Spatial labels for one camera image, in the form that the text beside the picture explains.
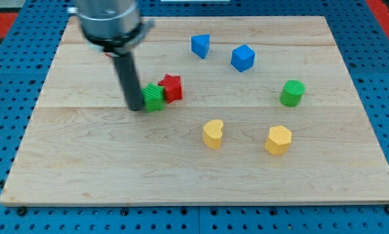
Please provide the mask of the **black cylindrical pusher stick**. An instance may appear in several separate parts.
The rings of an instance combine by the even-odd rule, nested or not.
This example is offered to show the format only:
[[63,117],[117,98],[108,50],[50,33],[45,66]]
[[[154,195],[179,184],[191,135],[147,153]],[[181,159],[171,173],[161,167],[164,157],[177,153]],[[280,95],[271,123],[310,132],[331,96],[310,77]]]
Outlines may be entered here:
[[128,109],[131,111],[142,110],[144,99],[132,52],[113,57],[113,64]]

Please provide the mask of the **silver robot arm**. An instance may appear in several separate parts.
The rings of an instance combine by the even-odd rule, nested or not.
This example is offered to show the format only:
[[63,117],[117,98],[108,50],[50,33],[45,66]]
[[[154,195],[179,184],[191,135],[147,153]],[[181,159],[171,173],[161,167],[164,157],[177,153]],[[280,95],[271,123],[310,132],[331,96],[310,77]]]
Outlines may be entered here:
[[67,11],[79,18],[87,41],[112,58],[128,109],[143,109],[133,49],[155,27],[155,21],[142,19],[136,0],[75,0]]

